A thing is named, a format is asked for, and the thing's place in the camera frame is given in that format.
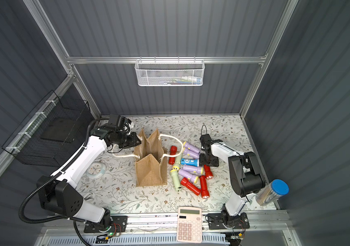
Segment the red flashlight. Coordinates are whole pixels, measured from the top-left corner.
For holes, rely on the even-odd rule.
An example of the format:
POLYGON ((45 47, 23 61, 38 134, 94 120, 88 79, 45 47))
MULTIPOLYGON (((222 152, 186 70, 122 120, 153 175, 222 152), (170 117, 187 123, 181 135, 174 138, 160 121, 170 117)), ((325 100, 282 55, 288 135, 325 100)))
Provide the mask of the red flashlight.
POLYGON ((210 166, 204 165, 204 172, 206 179, 212 179, 214 177, 210 166))
POLYGON ((173 155, 176 155, 177 154, 177 150, 178 148, 176 146, 171 146, 170 148, 170 155, 171 157, 168 158, 168 164, 169 165, 173 165, 175 163, 175 157, 173 157, 173 155))
POLYGON ((196 196, 201 194, 201 190, 197 188, 194 184, 192 184, 186 177, 181 180, 181 185, 185 186, 188 190, 190 190, 196 196))
POLYGON ((201 197, 203 199, 208 199, 210 197, 210 194, 207 188, 206 176, 205 175, 200 176, 199 181, 201 186, 201 197))

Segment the purple flashlight top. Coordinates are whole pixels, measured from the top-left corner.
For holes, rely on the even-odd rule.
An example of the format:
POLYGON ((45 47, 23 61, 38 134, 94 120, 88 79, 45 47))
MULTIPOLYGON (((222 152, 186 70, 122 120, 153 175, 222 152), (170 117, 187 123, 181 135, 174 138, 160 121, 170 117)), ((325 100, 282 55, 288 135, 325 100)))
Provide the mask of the purple flashlight top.
POLYGON ((188 149, 188 150, 193 151, 195 153, 200 153, 201 152, 201 150, 199 148, 197 148, 196 146, 192 145, 188 141, 185 141, 183 143, 183 146, 184 146, 185 149, 188 149))

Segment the purple flashlight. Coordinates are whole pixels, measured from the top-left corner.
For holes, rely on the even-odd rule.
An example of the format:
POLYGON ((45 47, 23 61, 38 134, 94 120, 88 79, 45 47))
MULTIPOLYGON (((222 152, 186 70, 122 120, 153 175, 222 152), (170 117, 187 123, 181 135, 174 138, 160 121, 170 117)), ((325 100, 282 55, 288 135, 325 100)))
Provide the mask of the purple flashlight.
POLYGON ((200 158, 200 154, 198 152, 194 152, 193 150, 190 150, 188 148, 185 148, 183 150, 183 155, 188 156, 188 157, 193 158, 193 159, 200 158))
POLYGON ((192 173, 190 173, 188 171, 185 171, 184 169, 180 169, 178 171, 178 173, 179 173, 179 175, 181 175, 182 177, 188 179, 192 183, 196 183, 198 181, 198 179, 199 179, 198 176, 196 176, 196 175, 194 175, 194 174, 192 174, 192 173))
POLYGON ((204 173, 203 167, 196 167, 196 166, 190 166, 190 165, 184 165, 183 170, 196 173, 198 175, 202 175, 204 173))
POLYGON ((188 141, 185 141, 183 143, 183 146, 184 146, 185 149, 188 149, 188 150, 193 151, 195 153, 200 153, 201 152, 201 150, 199 148, 197 148, 196 146, 192 145, 188 141))

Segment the brown jute tote bag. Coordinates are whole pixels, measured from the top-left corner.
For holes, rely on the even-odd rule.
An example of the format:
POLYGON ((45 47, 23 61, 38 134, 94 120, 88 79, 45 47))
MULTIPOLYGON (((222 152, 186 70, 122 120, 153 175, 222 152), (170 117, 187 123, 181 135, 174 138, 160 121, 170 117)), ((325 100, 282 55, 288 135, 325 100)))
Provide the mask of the brown jute tote bag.
POLYGON ((171 155, 162 147, 162 138, 173 138, 180 144, 180 150, 177 151, 177 157, 183 150, 182 142, 167 134, 162 134, 155 130, 150 136, 146 136, 144 130, 138 134, 141 144, 136 146, 134 153, 130 157, 134 157, 136 170, 136 186, 137 187, 152 187, 167 185, 167 162, 171 155))

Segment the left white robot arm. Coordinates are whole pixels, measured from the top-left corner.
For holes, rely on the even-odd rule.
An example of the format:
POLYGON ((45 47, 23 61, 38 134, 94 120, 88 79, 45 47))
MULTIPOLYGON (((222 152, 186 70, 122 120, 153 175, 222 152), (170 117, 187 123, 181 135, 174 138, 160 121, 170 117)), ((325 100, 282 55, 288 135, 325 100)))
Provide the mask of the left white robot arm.
POLYGON ((45 186, 38 191, 41 207, 69 219, 109 227, 112 224, 110 211, 86 201, 76 187, 83 174, 108 146, 128 149, 140 145, 141 140, 136 132, 124 133, 103 127, 92 130, 86 142, 61 168, 50 177, 42 176, 38 180, 38 188, 45 186))

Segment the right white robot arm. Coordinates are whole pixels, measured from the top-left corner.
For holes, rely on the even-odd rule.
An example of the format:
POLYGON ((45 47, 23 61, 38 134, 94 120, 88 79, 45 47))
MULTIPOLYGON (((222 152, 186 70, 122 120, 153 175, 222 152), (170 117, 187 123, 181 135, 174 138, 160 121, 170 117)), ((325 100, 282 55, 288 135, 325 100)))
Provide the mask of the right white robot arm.
POLYGON ((236 150, 220 139, 213 140, 209 134, 203 134, 200 142, 203 151, 200 162, 204 166, 218 167, 220 160, 228 164, 233 193, 222 208, 222 216, 224 219, 233 219, 239 216, 252 194, 265 187, 257 156, 254 152, 236 150))

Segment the green flashlight upper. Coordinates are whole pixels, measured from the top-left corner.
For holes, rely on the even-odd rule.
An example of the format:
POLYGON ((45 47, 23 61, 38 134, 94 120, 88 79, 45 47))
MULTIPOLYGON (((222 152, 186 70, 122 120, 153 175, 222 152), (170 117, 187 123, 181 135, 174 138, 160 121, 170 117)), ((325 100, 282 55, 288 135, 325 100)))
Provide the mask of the green flashlight upper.
POLYGON ((183 157, 182 153, 176 157, 175 163, 173 164, 173 168, 172 168, 173 170, 177 170, 177 171, 180 170, 182 157, 183 157))

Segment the green flashlight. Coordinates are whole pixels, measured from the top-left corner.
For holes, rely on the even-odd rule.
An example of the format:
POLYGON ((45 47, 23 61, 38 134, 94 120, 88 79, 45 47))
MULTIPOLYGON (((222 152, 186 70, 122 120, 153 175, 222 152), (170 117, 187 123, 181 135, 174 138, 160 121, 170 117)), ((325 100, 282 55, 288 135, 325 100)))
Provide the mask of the green flashlight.
POLYGON ((182 187, 181 187, 181 183, 180 183, 180 180, 179 180, 178 170, 177 169, 172 169, 170 171, 170 175, 171 175, 172 180, 173 180, 174 189, 177 192, 179 192, 182 189, 182 187))
POLYGON ((175 163, 173 164, 173 168, 172 168, 173 170, 177 170, 177 171, 180 170, 182 157, 183 157, 182 153, 176 157, 175 163))

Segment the green flashlight lower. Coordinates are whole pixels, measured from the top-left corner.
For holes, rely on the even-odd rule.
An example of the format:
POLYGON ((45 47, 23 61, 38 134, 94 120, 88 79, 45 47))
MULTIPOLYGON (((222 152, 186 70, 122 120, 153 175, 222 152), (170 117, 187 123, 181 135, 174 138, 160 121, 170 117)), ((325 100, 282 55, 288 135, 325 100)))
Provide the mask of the green flashlight lower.
POLYGON ((180 183, 180 180, 179 180, 178 170, 177 169, 172 169, 170 171, 170 175, 171 175, 172 180, 173 180, 174 189, 177 192, 179 192, 182 189, 182 187, 181 187, 181 183, 180 183))

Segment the clear tape roll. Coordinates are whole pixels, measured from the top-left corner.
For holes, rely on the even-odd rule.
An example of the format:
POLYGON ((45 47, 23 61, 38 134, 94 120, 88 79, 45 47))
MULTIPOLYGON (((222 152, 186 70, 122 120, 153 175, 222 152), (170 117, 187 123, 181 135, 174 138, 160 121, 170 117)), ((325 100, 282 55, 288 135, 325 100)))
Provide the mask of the clear tape roll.
POLYGON ((94 162, 86 170, 86 175, 91 179, 99 179, 106 173, 106 165, 102 162, 94 162))

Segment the pink desk calculator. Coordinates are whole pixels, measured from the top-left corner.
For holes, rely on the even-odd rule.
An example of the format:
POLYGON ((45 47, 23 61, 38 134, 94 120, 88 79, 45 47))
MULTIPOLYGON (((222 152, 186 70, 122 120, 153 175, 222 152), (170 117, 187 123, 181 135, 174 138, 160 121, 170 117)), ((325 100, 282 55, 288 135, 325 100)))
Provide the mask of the pink desk calculator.
POLYGON ((178 209, 178 242, 200 244, 202 242, 202 210, 196 207, 178 209))

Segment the blue lid pencil tube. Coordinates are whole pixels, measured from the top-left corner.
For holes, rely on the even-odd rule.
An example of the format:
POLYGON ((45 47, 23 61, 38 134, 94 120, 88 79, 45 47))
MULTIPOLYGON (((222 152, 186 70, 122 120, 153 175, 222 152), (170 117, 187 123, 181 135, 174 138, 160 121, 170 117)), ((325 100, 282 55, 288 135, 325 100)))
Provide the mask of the blue lid pencil tube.
POLYGON ((256 202, 260 206, 266 206, 288 193, 288 184, 280 179, 275 179, 257 193, 256 202))

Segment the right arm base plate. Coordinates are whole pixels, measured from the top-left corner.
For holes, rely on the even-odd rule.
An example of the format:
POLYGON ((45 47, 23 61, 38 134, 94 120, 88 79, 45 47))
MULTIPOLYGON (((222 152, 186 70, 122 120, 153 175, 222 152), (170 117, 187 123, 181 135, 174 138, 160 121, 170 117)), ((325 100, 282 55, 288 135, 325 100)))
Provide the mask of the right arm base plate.
POLYGON ((236 216, 229 216, 224 213, 210 213, 205 216, 210 230, 240 229, 250 228, 249 220, 246 213, 236 216))

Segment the markers in wall basket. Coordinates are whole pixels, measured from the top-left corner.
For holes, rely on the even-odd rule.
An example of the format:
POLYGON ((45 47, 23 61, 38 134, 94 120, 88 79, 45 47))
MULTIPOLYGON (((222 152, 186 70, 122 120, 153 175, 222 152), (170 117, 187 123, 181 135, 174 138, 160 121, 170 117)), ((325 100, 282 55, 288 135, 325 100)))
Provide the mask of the markers in wall basket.
POLYGON ((196 76, 173 77, 162 81, 166 85, 191 85, 199 86, 203 84, 203 79, 196 76))

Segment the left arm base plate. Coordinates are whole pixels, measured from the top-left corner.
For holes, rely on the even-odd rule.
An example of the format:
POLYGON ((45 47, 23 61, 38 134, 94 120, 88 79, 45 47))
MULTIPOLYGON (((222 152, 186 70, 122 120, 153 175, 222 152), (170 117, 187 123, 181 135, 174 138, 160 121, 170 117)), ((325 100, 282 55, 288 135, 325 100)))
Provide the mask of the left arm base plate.
POLYGON ((127 216, 107 216, 100 222, 88 221, 84 233, 123 233, 127 227, 127 216))

